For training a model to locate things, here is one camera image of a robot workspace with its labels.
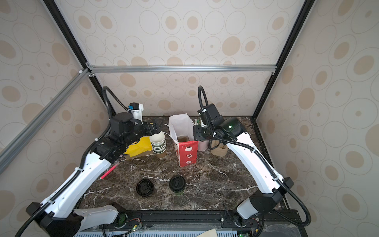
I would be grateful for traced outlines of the red white paper bag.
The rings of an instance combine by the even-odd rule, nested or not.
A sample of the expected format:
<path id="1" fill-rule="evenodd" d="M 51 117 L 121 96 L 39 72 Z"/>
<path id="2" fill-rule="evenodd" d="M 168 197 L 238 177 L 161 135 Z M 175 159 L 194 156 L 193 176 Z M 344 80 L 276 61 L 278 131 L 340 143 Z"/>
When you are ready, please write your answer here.
<path id="1" fill-rule="evenodd" d="M 168 120 L 170 136 L 174 143 L 179 166 L 185 167 L 195 164 L 198 153 L 198 141 L 193 138 L 194 123 L 187 114 L 173 115 Z M 189 142 L 179 143 L 179 136 L 188 136 Z"/>

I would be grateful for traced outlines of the green paper coffee cup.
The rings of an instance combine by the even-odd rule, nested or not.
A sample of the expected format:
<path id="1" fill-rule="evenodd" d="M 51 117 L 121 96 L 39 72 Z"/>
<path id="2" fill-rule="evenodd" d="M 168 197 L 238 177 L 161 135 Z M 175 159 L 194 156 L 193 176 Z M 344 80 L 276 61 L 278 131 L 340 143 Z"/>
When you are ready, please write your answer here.
<path id="1" fill-rule="evenodd" d="M 184 190 L 181 190 L 180 192 L 174 192 L 175 195 L 180 196 L 184 193 Z"/>

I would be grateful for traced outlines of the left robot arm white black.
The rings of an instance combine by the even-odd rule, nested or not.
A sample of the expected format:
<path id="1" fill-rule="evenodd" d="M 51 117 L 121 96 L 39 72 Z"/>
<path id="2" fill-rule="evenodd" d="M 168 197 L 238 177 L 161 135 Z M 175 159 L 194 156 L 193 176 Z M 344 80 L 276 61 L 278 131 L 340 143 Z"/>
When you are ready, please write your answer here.
<path id="1" fill-rule="evenodd" d="M 22 236 L 32 222 L 51 237 L 73 237 L 78 232 L 94 226 L 111 224 L 122 214 L 123 209 L 117 204 L 100 208 L 76 209 L 80 198 L 96 179 L 126 152 L 130 145 L 138 143 L 141 138 L 161 132 L 157 122 L 142 121 L 134 116 L 133 111 L 142 111 L 142 105 L 133 103 L 124 107 L 124 112 L 112 115 L 110 94 L 117 103 L 120 100 L 104 86 L 102 88 L 104 103 L 109 115 L 105 131 L 84 151 L 81 163 L 65 182 L 41 203 L 31 203 L 26 211 L 30 218 L 16 233 Z"/>

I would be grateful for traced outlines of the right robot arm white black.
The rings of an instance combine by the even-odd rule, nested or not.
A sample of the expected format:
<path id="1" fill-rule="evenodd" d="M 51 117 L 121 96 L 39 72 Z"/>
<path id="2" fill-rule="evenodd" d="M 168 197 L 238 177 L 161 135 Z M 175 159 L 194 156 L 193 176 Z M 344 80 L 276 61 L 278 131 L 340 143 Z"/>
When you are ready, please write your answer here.
<path id="1" fill-rule="evenodd" d="M 202 86 L 198 89 L 200 124 L 194 126 L 196 141 L 218 140 L 226 145 L 244 164 L 254 178 L 258 190 L 241 202 L 232 216 L 237 225 L 244 224 L 254 215 L 274 212 L 285 221 L 301 227 L 311 223 L 311 214 L 300 198 L 291 191 L 294 183 L 291 178 L 279 174 L 254 145 L 245 126 L 236 117 L 224 119 L 214 104 L 207 100 Z M 305 221 L 296 221 L 280 213 L 275 207 L 289 194 L 304 211 Z"/>

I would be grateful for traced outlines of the stack of paper cups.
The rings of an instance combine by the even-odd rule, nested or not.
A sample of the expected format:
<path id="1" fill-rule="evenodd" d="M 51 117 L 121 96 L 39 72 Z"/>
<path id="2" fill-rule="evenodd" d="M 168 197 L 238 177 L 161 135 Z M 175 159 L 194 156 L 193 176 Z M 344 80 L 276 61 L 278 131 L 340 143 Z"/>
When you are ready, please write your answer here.
<path id="1" fill-rule="evenodd" d="M 165 134 L 161 131 L 158 134 L 152 135 L 149 137 L 150 143 L 152 145 L 153 152 L 157 155 L 159 159 L 162 159 L 166 156 L 166 141 Z"/>

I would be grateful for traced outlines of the yellow napkin stack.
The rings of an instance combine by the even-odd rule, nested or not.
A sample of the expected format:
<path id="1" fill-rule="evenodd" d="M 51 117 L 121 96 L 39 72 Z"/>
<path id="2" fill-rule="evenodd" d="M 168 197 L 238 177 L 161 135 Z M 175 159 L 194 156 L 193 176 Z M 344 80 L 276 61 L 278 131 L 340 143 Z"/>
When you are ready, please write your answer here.
<path id="1" fill-rule="evenodd" d="M 152 145 L 149 136 L 142 137 L 139 142 L 130 145 L 124 152 L 125 155 L 136 157 L 145 152 L 151 152 Z"/>

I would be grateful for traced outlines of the pink straw holder cup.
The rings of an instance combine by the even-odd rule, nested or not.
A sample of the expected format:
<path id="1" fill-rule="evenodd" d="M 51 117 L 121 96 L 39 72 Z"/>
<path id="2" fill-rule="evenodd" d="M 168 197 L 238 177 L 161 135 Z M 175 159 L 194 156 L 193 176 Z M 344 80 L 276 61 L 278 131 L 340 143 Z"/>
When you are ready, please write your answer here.
<path id="1" fill-rule="evenodd" d="M 205 141 L 199 141 L 198 142 L 198 151 L 199 152 L 204 152 L 208 149 L 209 147 L 209 141 L 208 140 L 205 140 Z"/>

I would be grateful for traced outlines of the pulp cup carrier stack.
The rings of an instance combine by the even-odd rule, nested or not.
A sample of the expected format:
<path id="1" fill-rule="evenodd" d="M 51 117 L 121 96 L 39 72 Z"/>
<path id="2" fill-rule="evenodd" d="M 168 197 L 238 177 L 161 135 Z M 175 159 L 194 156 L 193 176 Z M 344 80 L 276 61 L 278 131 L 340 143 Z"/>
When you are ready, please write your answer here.
<path id="1" fill-rule="evenodd" d="M 229 148 L 219 140 L 212 140 L 209 145 L 210 152 L 213 156 L 224 157 Z"/>

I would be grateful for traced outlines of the pink highlighter pen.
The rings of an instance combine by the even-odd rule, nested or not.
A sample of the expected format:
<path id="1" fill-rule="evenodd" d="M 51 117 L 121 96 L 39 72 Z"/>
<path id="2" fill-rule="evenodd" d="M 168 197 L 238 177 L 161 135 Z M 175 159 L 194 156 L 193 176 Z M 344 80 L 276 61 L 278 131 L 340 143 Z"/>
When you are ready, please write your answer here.
<path id="1" fill-rule="evenodd" d="M 119 165 L 119 163 L 116 163 L 115 165 L 113 165 L 111 168 L 109 168 L 101 177 L 100 179 L 103 180 L 105 179 L 115 168 L 117 168 L 117 166 Z"/>

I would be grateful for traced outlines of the left diagonal aluminium bar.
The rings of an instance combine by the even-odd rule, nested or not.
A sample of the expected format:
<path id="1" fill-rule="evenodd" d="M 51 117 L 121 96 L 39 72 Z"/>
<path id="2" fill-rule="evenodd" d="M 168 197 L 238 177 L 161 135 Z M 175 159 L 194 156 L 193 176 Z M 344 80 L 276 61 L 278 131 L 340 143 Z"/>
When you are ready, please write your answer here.
<path id="1" fill-rule="evenodd" d="M 89 77 L 89 70 L 82 69 L 40 113 L 1 152 L 1 172 L 4 172 L 36 133 L 46 124 L 79 84 Z"/>

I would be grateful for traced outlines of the horizontal aluminium frame bar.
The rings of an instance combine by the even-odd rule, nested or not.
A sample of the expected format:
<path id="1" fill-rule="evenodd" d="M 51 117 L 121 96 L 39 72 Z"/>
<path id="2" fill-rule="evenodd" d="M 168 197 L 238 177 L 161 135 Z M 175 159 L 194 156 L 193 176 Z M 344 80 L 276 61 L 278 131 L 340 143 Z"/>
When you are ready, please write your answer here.
<path id="1" fill-rule="evenodd" d="M 274 72 L 276 65 L 89 66 L 93 73 Z"/>

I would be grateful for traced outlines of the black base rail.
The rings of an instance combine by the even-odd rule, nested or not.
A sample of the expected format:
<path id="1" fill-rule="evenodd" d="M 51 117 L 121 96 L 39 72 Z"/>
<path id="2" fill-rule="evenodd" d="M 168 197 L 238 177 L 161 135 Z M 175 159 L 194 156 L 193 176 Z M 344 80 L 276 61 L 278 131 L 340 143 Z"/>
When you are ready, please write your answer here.
<path id="1" fill-rule="evenodd" d="M 95 224 L 83 230 L 60 228 L 59 237 L 197 237 L 214 230 L 218 237 L 306 237 L 277 214 L 254 215 L 237 222 L 232 211 L 124 211 L 110 224 Z"/>

